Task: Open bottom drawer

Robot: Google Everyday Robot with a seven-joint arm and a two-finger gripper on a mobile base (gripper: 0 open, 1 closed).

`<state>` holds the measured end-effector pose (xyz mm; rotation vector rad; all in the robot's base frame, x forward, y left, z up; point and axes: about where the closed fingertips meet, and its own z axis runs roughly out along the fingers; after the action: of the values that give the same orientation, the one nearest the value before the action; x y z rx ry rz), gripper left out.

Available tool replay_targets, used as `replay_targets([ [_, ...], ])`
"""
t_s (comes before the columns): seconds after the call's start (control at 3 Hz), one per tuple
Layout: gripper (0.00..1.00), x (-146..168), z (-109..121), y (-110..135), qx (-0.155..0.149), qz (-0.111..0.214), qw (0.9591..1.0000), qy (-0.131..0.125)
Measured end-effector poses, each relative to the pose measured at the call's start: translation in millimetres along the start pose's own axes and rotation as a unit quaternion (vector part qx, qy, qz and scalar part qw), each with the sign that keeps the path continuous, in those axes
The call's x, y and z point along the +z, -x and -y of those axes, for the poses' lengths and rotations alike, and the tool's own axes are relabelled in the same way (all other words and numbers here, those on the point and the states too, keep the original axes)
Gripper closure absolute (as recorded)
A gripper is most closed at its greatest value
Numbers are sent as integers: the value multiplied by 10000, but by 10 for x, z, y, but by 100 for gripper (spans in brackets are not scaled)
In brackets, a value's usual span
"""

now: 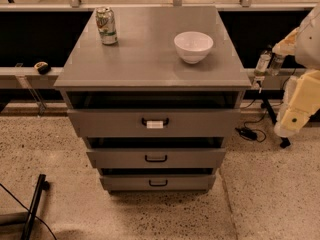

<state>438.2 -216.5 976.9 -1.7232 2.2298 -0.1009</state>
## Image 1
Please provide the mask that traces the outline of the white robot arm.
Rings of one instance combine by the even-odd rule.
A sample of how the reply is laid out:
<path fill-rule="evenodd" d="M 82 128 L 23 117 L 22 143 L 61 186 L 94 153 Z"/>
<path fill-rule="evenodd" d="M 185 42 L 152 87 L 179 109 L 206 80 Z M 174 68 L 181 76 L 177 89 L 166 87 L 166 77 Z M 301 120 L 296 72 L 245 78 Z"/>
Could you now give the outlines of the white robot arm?
<path fill-rule="evenodd" d="M 320 4 L 272 51 L 277 55 L 294 56 L 295 61 L 307 69 L 300 77 L 289 79 L 276 118 L 274 132 L 280 137 L 290 137 L 320 109 Z"/>

